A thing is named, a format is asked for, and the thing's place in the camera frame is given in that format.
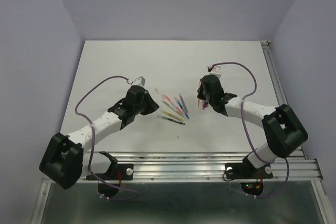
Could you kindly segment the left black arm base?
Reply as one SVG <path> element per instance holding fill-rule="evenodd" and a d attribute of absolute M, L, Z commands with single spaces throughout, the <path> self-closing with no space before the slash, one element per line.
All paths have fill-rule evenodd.
<path fill-rule="evenodd" d="M 126 201 L 137 198 L 139 193 L 133 189 L 122 187 L 122 182 L 133 180 L 134 165 L 119 163 L 110 153 L 101 151 L 100 156 L 94 158 L 91 167 L 98 172 L 93 175 L 88 173 L 87 180 L 98 181 L 97 191 L 100 198 L 107 201 Z"/>

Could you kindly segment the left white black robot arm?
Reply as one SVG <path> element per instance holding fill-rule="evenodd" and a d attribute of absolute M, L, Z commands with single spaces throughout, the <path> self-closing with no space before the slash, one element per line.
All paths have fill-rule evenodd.
<path fill-rule="evenodd" d="M 63 189 L 72 187 L 79 178 L 90 175 L 87 151 L 132 123 L 137 115 L 152 114 L 159 109 L 148 90 L 131 86 L 125 98 L 81 129 L 52 136 L 39 165 L 39 170 Z"/>

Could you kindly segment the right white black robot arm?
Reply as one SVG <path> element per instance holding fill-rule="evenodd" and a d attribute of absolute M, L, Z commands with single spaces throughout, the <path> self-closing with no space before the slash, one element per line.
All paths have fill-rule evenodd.
<path fill-rule="evenodd" d="M 225 92 L 220 79 L 213 74 L 204 76 L 200 82 L 197 97 L 207 101 L 215 112 L 241 119 L 244 131 L 247 131 L 246 122 L 264 131 L 266 143 L 253 147 L 243 159 L 241 170 L 244 175 L 255 176 L 261 167 L 277 158 L 287 158 L 308 139 L 306 129 L 289 105 L 271 107 L 244 101 Z"/>

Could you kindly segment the pink pen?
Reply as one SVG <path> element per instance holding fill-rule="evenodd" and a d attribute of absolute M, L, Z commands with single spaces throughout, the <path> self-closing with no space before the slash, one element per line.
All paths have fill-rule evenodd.
<path fill-rule="evenodd" d="M 174 102 L 165 94 L 162 94 L 162 98 L 167 101 L 179 114 L 184 115 L 184 112 L 178 108 L 177 105 L 174 104 Z"/>

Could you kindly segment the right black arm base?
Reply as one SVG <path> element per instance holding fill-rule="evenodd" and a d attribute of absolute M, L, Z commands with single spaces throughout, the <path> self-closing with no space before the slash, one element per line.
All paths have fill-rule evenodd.
<path fill-rule="evenodd" d="M 264 189 L 264 180 L 273 178 L 270 165 L 254 168 L 247 163 L 227 163 L 222 175 L 225 182 L 247 180 L 240 182 L 241 189 L 247 195 L 260 196 Z"/>

